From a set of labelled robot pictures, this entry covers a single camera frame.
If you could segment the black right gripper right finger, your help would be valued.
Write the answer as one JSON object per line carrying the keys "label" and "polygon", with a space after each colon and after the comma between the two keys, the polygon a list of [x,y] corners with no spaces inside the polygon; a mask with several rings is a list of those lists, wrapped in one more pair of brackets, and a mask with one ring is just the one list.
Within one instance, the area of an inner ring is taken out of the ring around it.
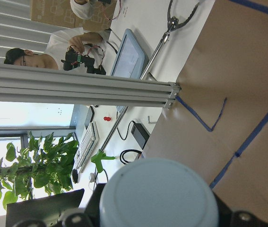
{"label": "black right gripper right finger", "polygon": [[261,220],[254,214],[245,211],[232,211],[215,193],[218,206],[219,227],[268,227],[268,222]]}

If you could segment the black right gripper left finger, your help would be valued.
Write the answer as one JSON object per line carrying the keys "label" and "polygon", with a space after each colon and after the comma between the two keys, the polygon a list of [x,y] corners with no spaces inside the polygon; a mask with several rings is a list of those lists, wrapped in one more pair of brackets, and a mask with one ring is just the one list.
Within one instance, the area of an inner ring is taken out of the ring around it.
{"label": "black right gripper left finger", "polygon": [[[88,204],[82,208],[73,208],[64,211],[57,224],[51,227],[99,227],[100,226],[100,197],[105,187],[104,183],[96,186]],[[47,227],[47,225],[38,219],[22,220],[14,227]]]}

